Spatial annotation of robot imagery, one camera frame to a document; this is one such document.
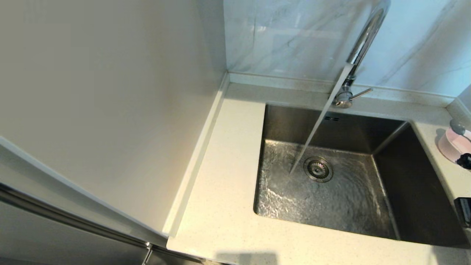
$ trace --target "wall trim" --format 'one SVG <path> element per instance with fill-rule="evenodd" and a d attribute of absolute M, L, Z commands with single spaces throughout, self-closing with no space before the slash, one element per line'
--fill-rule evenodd
<path fill-rule="evenodd" d="M 196 176 L 198 175 L 201 162 L 203 161 L 206 148 L 208 147 L 209 140 L 211 138 L 212 130 L 216 124 L 216 119 L 218 118 L 219 111 L 221 109 L 222 102 L 224 101 L 224 96 L 226 95 L 228 87 L 229 72 L 226 72 L 219 86 L 216 97 L 214 98 L 208 117 L 204 122 L 198 142 L 196 143 L 195 149 L 193 150 L 190 162 L 188 163 L 187 169 L 180 183 L 179 190 L 175 196 L 172 207 L 163 226 L 162 233 L 168 236 L 177 235 L 178 228 L 190 198 L 191 190 L 193 189 Z"/>
<path fill-rule="evenodd" d="M 273 77 L 266 75 L 252 75 L 237 72 L 230 72 L 231 83 L 268 86 L 284 89 L 296 89 L 303 91 L 316 91 L 321 93 L 330 93 L 334 82 L 314 79 L 294 79 Z M 455 97 L 433 94 L 421 91 L 403 90 L 390 87 L 369 86 L 355 84 L 352 86 L 354 93 L 358 93 L 366 88 L 374 88 L 374 91 L 366 94 L 366 98 L 384 99 L 392 101 L 410 102 L 422 105 L 430 105 L 445 108 L 453 102 Z"/>

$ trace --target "wall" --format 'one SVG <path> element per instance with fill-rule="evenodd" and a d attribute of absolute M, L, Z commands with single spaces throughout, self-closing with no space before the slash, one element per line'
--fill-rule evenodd
<path fill-rule="evenodd" d="M 11 0 L 0 13 L 3 143 L 161 231 L 226 70 L 222 1 Z"/>
<path fill-rule="evenodd" d="M 448 105 L 447 110 L 454 119 L 471 130 L 471 85 Z"/>
<path fill-rule="evenodd" d="M 463 105 L 471 111 L 471 85 L 468 86 L 459 96 L 458 98 L 461 100 Z"/>
<path fill-rule="evenodd" d="M 334 81 L 377 0 L 227 0 L 231 72 Z M 469 0 L 393 0 L 356 84 L 456 97 L 471 77 Z"/>

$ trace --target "refrigerator door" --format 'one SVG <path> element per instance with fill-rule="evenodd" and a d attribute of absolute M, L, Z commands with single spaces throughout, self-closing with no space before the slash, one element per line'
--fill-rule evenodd
<path fill-rule="evenodd" d="M 0 257 L 58 265 L 141 265 L 146 255 L 143 246 L 85 232 L 0 202 Z"/>
<path fill-rule="evenodd" d="M 1 145 L 0 183 L 89 222 L 165 247 L 167 239 L 78 192 Z"/>
<path fill-rule="evenodd" d="M 201 264 L 148 245 L 0 183 L 0 265 Z"/>

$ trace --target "stainless steel sink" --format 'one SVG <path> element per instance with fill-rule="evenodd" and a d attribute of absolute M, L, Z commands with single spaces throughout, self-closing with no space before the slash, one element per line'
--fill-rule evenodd
<path fill-rule="evenodd" d="M 389 239 L 469 248 L 409 123 L 267 105 L 255 213 Z"/>

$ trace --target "beige wall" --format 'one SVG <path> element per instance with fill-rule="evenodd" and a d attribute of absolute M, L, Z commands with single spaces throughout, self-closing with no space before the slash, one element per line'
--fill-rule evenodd
<path fill-rule="evenodd" d="M 222 0 L 6 0 L 0 34 L 0 136 L 161 231 L 226 69 Z"/>

